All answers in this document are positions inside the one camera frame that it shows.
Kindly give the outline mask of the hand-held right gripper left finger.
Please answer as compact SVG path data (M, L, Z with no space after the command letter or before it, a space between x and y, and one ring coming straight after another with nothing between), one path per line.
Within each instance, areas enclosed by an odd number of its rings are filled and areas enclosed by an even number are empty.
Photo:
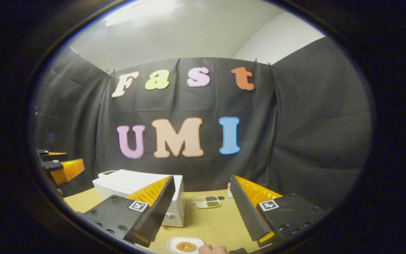
M167 176L129 195L111 195L82 216L117 238L149 247L175 190L174 177Z

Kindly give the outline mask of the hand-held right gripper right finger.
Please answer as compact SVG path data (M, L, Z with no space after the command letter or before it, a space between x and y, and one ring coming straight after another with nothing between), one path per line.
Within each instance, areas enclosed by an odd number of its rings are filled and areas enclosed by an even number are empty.
M252 241L259 247L296 238L327 214L295 193L279 194L231 175L230 191Z

